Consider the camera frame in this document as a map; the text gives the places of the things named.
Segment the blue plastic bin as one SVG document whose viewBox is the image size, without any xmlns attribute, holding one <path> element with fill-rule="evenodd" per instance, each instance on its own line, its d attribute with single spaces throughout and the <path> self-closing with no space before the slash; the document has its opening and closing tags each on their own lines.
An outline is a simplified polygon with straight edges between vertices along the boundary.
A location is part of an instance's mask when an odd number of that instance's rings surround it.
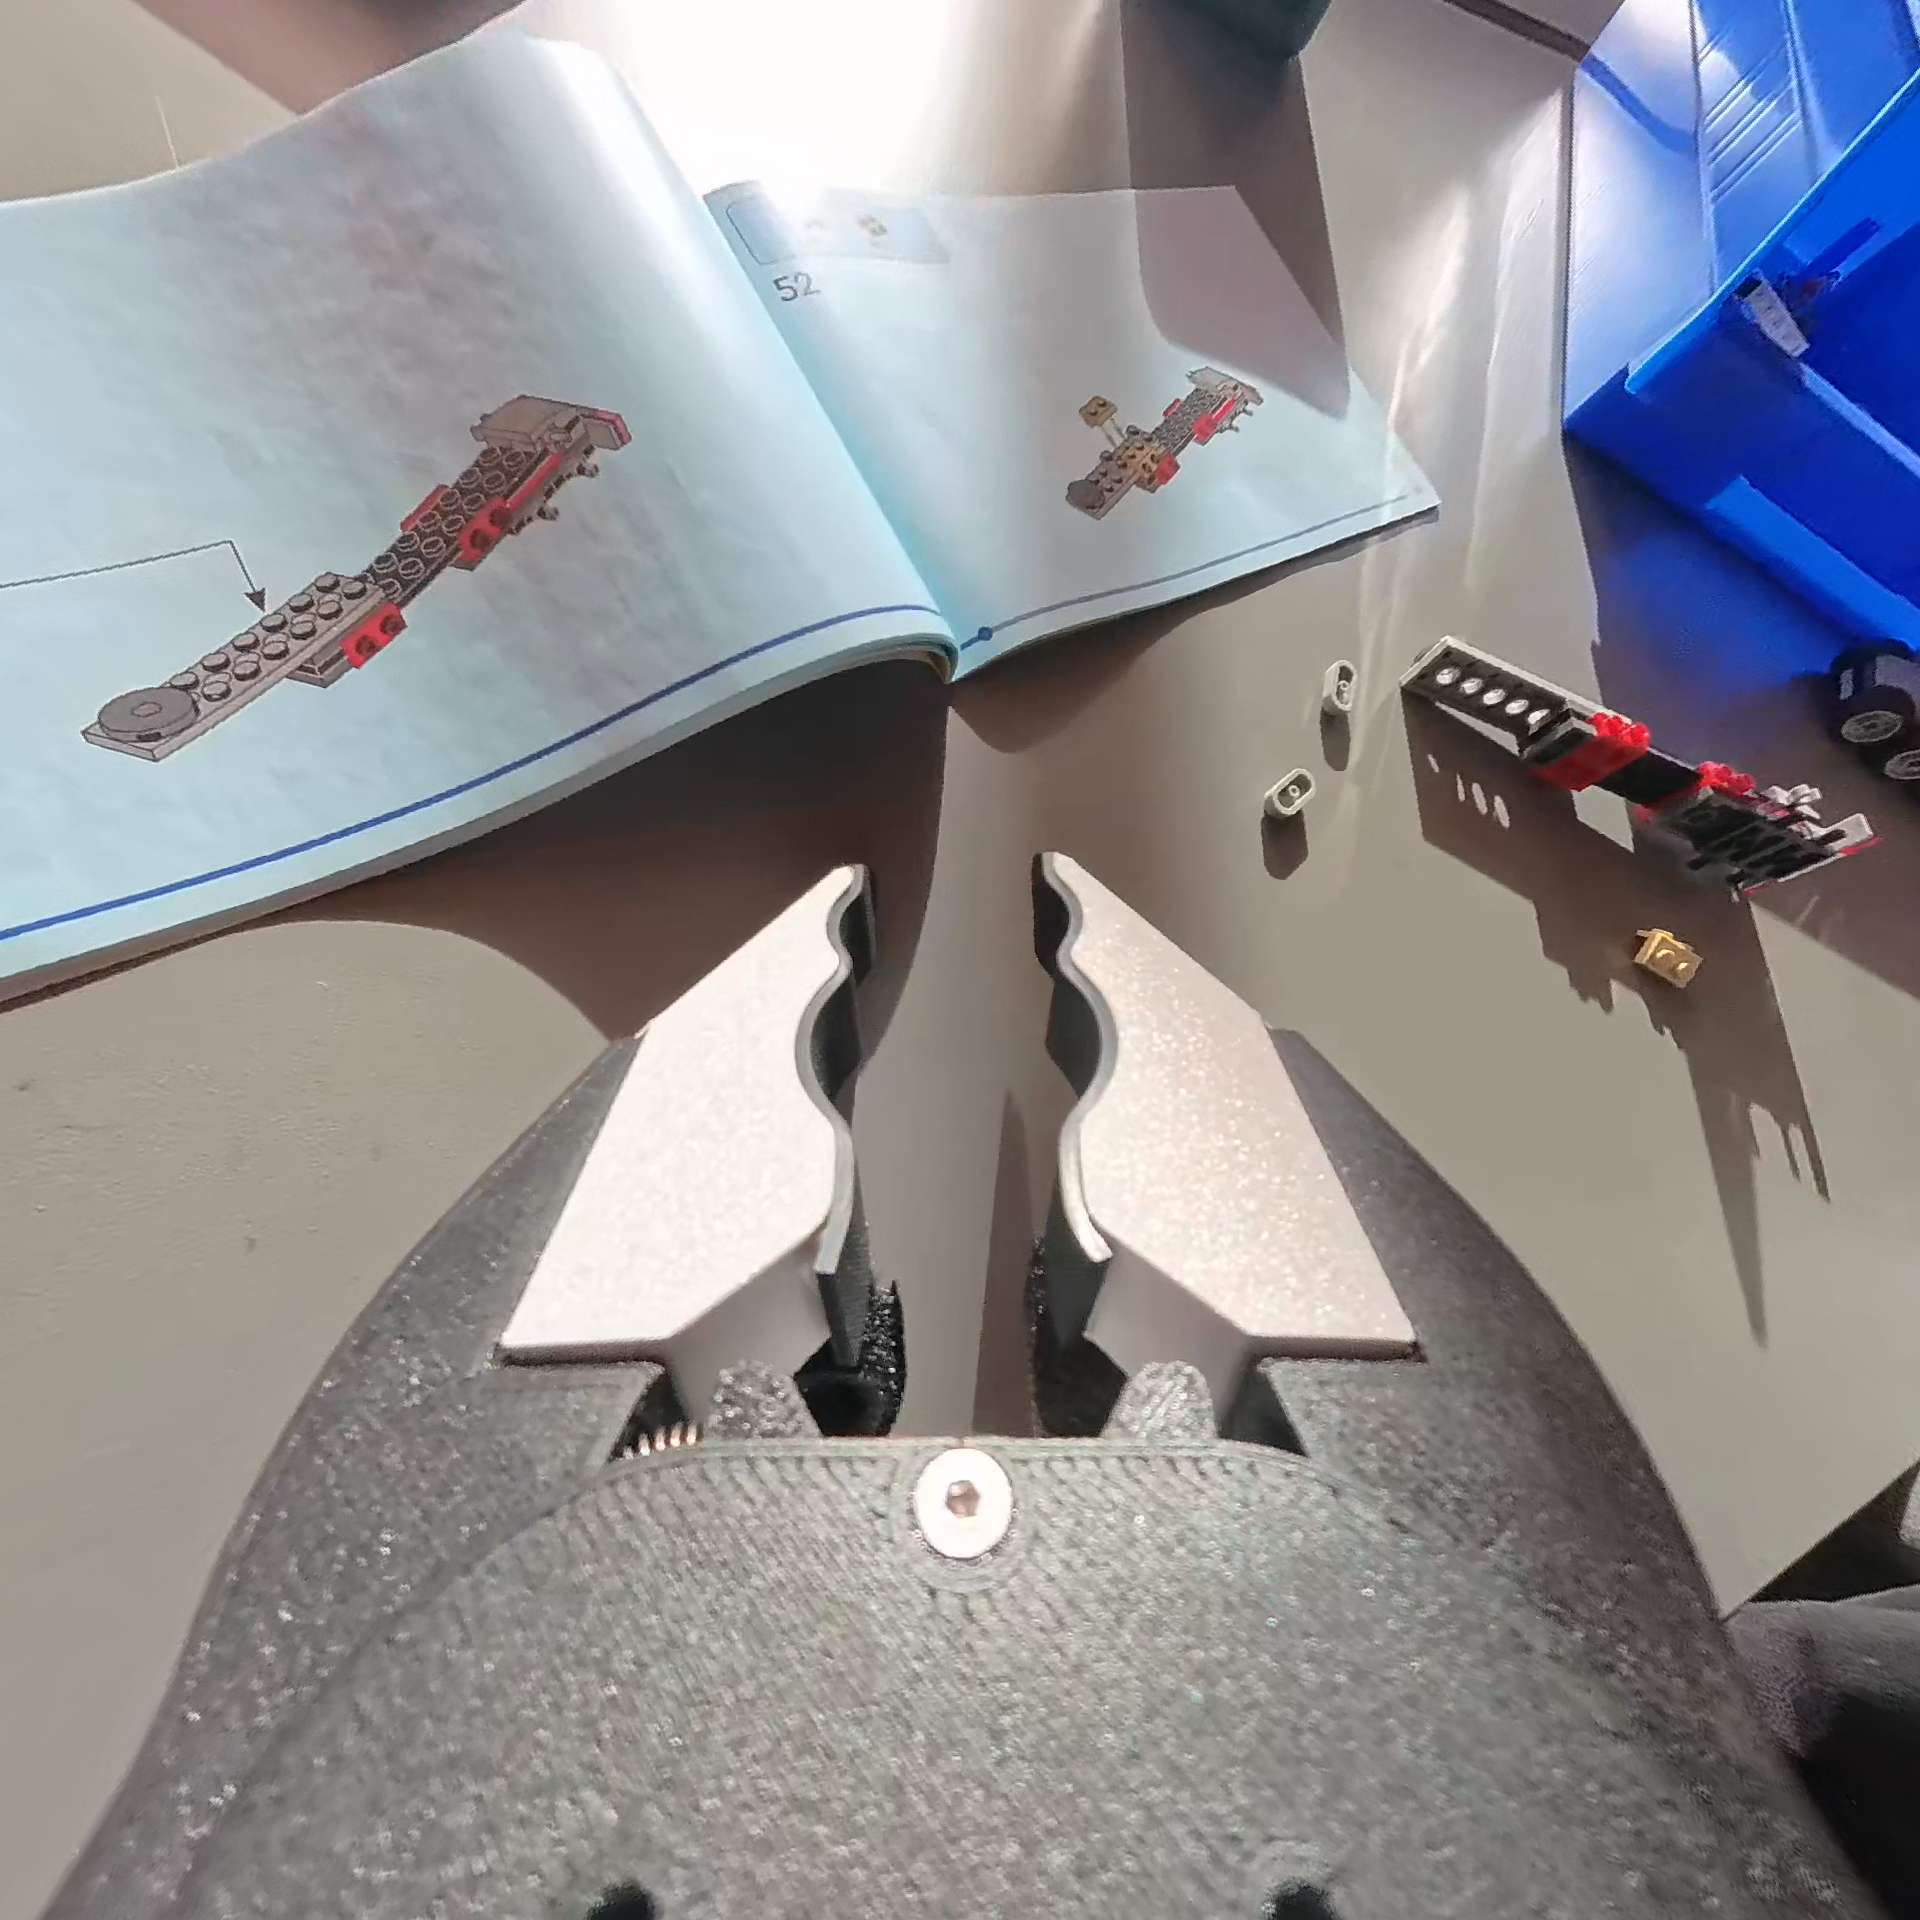
<svg viewBox="0 0 1920 1920">
<path fill-rule="evenodd" d="M 1813 342 L 1774 350 L 1765 275 Z M 1624 4 L 1571 83 L 1563 426 L 1918 644 L 1918 5 Z"/>
</svg>

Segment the grey toy brick truck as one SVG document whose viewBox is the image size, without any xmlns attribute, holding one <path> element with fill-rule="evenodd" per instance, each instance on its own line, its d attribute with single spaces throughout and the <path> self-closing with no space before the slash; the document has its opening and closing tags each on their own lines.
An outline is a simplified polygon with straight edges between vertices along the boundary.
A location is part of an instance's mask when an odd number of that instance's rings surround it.
<svg viewBox="0 0 1920 1920">
<path fill-rule="evenodd" d="M 1888 783 L 1918 786 L 1918 649 L 1877 639 L 1842 649 L 1826 676 L 1829 734 Z"/>
</svg>

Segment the grey desk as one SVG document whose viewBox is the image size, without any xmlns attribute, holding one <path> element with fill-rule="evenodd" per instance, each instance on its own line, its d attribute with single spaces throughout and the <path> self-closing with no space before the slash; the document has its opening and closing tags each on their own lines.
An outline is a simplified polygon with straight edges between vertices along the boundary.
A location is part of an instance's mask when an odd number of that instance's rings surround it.
<svg viewBox="0 0 1920 1920">
<path fill-rule="evenodd" d="M 876 876 L 857 1139 L 934 1329 L 909 1415 L 1009 1423 L 1064 1084 L 1027 858 L 1070 852 L 1362 1093 L 1592 1347 L 1728 1603 L 1918 1456 L 1918 848 L 1743 649 L 1772 582 L 1558 436 L 1569 86 L 1605 4 L 1338 4 L 1258 76 L 1152 4 L 536 4 L 698 186 L 1241 192 L 1443 508 L 959 690 L 859 668 L 525 826 L 2 1008 L 15 1624 L 164 1646 L 298 1390 L 587 1065 L 807 883 Z M 1748 899 L 1401 690 L 1453 637 L 1813 786 L 1877 844 Z M 1325 668 L 1360 668 L 1347 722 Z M 1296 822 L 1261 792 L 1306 765 Z M 1689 989 L 1635 931 L 1703 956 Z"/>
</svg>

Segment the red grey toy brick model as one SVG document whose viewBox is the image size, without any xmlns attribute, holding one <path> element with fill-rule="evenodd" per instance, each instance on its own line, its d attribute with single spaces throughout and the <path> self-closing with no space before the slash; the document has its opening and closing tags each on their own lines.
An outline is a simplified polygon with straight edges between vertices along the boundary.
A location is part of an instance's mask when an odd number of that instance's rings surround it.
<svg viewBox="0 0 1920 1920">
<path fill-rule="evenodd" d="M 1861 811 L 1826 819 L 1822 792 L 1806 783 L 1760 786 L 1728 764 L 1667 755 L 1644 722 L 1453 637 L 1426 648 L 1400 686 L 1500 734 L 1534 783 L 1614 795 L 1689 873 L 1733 899 L 1813 876 L 1877 844 Z"/>
</svg>

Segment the light blue instruction booklet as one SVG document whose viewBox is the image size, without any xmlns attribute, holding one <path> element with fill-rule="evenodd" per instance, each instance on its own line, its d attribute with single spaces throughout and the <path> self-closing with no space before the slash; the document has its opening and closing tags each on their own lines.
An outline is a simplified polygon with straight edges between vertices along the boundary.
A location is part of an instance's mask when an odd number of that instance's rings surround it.
<svg viewBox="0 0 1920 1920">
<path fill-rule="evenodd" d="M 1234 188 L 702 198 L 483 29 L 2 206 L 2 999 L 1434 511 Z"/>
</svg>

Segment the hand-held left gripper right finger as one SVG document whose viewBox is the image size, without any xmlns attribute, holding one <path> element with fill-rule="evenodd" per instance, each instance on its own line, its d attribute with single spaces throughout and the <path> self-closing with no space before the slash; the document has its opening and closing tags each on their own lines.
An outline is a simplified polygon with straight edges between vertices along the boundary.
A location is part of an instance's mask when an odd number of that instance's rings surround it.
<svg viewBox="0 0 1920 1920">
<path fill-rule="evenodd" d="M 1063 1355 L 1182 1361 L 1230 1415 L 1267 1360 L 1404 1361 L 1419 1334 L 1271 1027 L 1064 852 L 1031 871 L 1056 1136 L 1039 1291 Z"/>
</svg>

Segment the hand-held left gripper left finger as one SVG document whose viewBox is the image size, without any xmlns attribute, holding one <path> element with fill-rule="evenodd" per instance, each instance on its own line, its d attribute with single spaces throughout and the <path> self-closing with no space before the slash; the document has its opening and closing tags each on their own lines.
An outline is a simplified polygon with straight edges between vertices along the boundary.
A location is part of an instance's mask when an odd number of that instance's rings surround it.
<svg viewBox="0 0 1920 1920">
<path fill-rule="evenodd" d="M 876 1301 L 855 1170 L 874 889 L 831 869 L 632 1053 L 495 1357 L 652 1361 L 702 1406 L 734 1361 L 851 1372 Z"/>
</svg>

